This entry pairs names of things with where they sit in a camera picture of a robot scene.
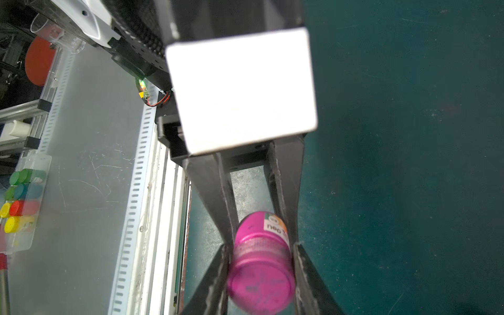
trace red wire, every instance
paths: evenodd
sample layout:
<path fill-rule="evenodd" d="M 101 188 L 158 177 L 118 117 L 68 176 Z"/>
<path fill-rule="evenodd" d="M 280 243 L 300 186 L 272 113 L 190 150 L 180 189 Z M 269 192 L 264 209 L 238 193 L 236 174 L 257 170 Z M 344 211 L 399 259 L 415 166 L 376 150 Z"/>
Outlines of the red wire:
<path fill-rule="evenodd" d="M 163 104 L 164 104 L 164 103 L 166 103 L 166 102 L 170 99 L 170 93 L 166 93 L 166 95 L 165 95 L 165 96 L 164 96 L 164 97 L 163 97 L 163 98 L 162 98 L 159 102 L 157 102 L 157 103 L 156 103 L 156 104 L 154 104 L 154 105 L 151 105 L 151 104 L 149 103 L 149 98 L 150 98 L 150 97 L 148 97 L 148 98 L 147 98 L 147 106 L 154 107 L 154 106 L 157 106 L 157 105 L 159 105 L 159 104 L 161 104 L 161 103 L 163 103 Z"/>

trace scratched surface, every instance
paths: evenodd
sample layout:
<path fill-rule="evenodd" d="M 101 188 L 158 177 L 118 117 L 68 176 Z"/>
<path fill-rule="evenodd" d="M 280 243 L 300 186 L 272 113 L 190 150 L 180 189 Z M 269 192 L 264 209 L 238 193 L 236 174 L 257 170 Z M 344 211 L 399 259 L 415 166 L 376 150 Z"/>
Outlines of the scratched surface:
<path fill-rule="evenodd" d="M 299 237 L 333 297 L 348 315 L 503 313 L 502 3 L 304 4 L 320 121 Z M 189 297 L 215 235 L 195 194 Z"/>
<path fill-rule="evenodd" d="M 142 107 L 105 51 L 76 55 L 33 245 L 9 264 L 13 315 L 107 312 Z"/>

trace metal frame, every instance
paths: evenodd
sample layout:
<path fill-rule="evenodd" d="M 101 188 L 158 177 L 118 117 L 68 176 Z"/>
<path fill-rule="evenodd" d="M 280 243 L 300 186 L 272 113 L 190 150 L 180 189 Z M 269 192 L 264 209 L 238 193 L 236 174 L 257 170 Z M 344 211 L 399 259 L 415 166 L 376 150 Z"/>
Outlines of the metal frame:
<path fill-rule="evenodd" d="M 0 152 L 3 154 L 19 153 L 28 149 L 38 149 L 40 137 L 51 110 L 52 103 L 37 99 L 0 110 L 0 124 L 10 120 L 33 118 L 30 135 L 25 139 L 13 139 L 0 142 Z"/>
<path fill-rule="evenodd" d="M 110 315 L 168 315 L 178 309 L 185 259 L 180 244 L 191 186 L 184 169 L 169 160 L 168 149 L 157 141 L 154 111 L 145 106 L 142 115 Z"/>
<path fill-rule="evenodd" d="M 31 42 L 35 34 L 27 33 L 20 27 L 13 26 L 10 23 L 0 24 L 0 36 L 10 36 L 9 46 L 4 51 L 0 60 L 0 68 L 3 68 L 19 78 L 26 78 L 24 70 L 24 58 L 20 58 L 26 53 L 23 52 L 23 46 L 26 42 Z"/>
<path fill-rule="evenodd" d="M 45 119 L 46 121 L 39 124 L 40 128 L 43 129 L 43 133 L 40 136 L 40 146 L 37 150 L 39 153 L 45 153 L 51 142 L 54 127 L 56 126 L 60 109 L 63 106 L 63 96 L 75 58 L 75 54 L 71 54 L 65 49 L 57 48 L 56 55 L 52 60 L 49 74 L 42 89 L 42 95 L 40 95 L 40 99 L 52 102 L 52 106 L 49 115 Z M 32 152 L 33 150 L 25 151 L 23 155 L 29 155 Z"/>
<path fill-rule="evenodd" d="M 219 230 L 224 244 L 217 251 L 196 292 L 182 310 L 188 314 L 227 313 L 227 268 L 232 257 L 238 214 L 231 171 L 264 166 L 275 214 L 286 224 L 293 249 L 296 278 L 296 314 L 343 314 L 325 286 L 308 254 L 298 242 L 297 206 L 304 154 L 304 135 L 233 148 L 213 154 L 190 156 L 173 99 L 156 111 L 158 138 L 170 148 L 170 158 L 181 165 Z"/>

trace pink bottle cap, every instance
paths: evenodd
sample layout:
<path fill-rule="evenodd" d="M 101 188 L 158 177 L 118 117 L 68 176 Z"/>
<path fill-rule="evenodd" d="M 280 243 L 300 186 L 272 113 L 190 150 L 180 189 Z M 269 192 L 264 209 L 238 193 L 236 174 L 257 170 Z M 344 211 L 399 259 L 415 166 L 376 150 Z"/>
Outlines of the pink bottle cap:
<path fill-rule="evenodd" d="M 280 218 L 259 211 L 247 216 L 236 233 L 228 294 L 254 315 L 285 309 L 295 290 L 287 230 Z"/>

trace red disc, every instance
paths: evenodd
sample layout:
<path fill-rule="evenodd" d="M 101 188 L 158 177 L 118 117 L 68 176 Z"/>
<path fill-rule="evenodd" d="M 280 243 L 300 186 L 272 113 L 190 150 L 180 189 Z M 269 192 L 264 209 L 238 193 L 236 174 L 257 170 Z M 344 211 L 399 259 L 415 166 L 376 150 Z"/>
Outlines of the red disc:
<path fill-rule="evenodd" d="M 16 200 L 11 204 L 11 208 L 9 209 L 9 214 L 14 216 L 23 215 L 23 207 L 25 202 L 23 200 Z"/>
<path fill-rule="evenodd" d="M 49 74 L 55 49 L 50 48 L 51 43 L 41 37 L 35 37 L 26 52 L 25 71 L 28 79 L 35 85 L 43 86 Z"/>

